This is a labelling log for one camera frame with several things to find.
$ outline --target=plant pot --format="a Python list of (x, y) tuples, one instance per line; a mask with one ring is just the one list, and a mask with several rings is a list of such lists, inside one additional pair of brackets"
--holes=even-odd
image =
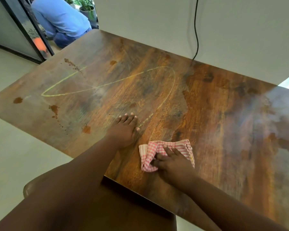
[(79, 11), (80, 13), (82, 13), (83, 15), (85, 15), (90, 24), (91, 25), (96, 25), (96, 20), (97, 20), (97, 16), (96, 16), (96, 11), (95, 11), (95, 8), (93, 6), (90, 6), (91, 7), (91, 10), (90, 11), (84, 11), (82, 10), (82, 6), (79, 8)]
[(75, 7), (75, 4), (74, 4), (74, 3), (70, 3), (70, 6), (71, 6), (73, 9), (76, 9), (76, 7)]

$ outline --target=right hand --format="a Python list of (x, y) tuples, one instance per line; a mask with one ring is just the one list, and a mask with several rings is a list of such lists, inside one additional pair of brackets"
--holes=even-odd
[(156, 160), (151, 164), (158, 167), (158, 173), (165, 182), (186, 193), (196, 176), (192, 163), (176, 148), (170, 150), (167, 145), (163, 148), (168, 156), (157, 153)]

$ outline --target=power cord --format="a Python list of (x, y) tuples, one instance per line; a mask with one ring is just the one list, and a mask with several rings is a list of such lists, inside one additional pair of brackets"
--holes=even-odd
[(198, 35), (197, 35), (197, 30), (196, 30), (196, 15), (197, 15), (197, 8), (198, 8), (198, 0), (196, 2), (196, 9), (195, 9), (195, 18), (194, 18), (194, 29), (195, 29), (195, 35), (196, 35), (196, 39), (197, 39), (197, 51), (195, 56), (193, 57), (193, 60), (196, 58), (197, 54), (198, 54), (198, 50), (199, 50), (199, 41), (198, 41)]

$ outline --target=tabletop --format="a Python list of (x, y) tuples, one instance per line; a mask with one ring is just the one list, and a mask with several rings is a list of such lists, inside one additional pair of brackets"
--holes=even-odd
[(289, 229), (288, 89), (92, 30), (0, 92), (1, 119), (71, 157), (126, 112), (140, 136), (108, 178), (195, 224), (195, 203), (141, 171), (138, 149), (189, 139), (201, 178)]

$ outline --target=folded cloth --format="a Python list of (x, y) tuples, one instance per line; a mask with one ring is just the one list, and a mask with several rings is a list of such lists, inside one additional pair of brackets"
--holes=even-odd
[(184, 155), (190, 162), (193, 167), (195, 167), (195, 160), (193, 155), (193, 148), (191, 147), (189, 140), (181, 140), (179, 142), (164, 142), (164, 141), (150, 141), (149, 144), (139, 145), (139, 153), (141, 157), (141, 170), (145, 172), (153, 172), (158, 170), (157, 167), (154, 167), (150, 162), (155, 159), (154, 156), (156, 153), (161, 153), (162, 155), (167, 155), (163, 145), (166, 144), (170, 149), (175, 147), (178, 149), (182, 155)]

